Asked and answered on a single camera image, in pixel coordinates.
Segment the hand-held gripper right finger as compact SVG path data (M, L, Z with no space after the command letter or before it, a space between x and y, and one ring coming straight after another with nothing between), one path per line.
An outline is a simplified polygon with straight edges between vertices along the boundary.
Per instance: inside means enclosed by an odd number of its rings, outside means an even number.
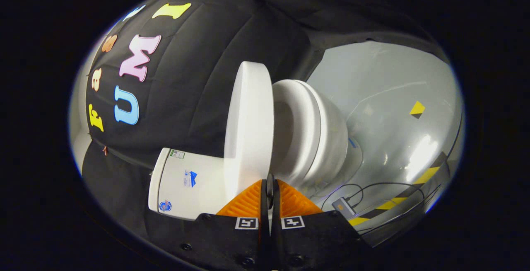
M273 184L271 269L277 271L355 271L371 246L338 211L282 217L279 181Z

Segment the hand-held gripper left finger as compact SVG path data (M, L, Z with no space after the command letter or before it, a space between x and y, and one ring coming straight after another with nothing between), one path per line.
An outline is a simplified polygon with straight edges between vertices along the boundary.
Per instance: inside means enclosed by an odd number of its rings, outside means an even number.
M182 221L167 252L202 271L270 271L272 267L267 182L257 182L257 215L200 214Z

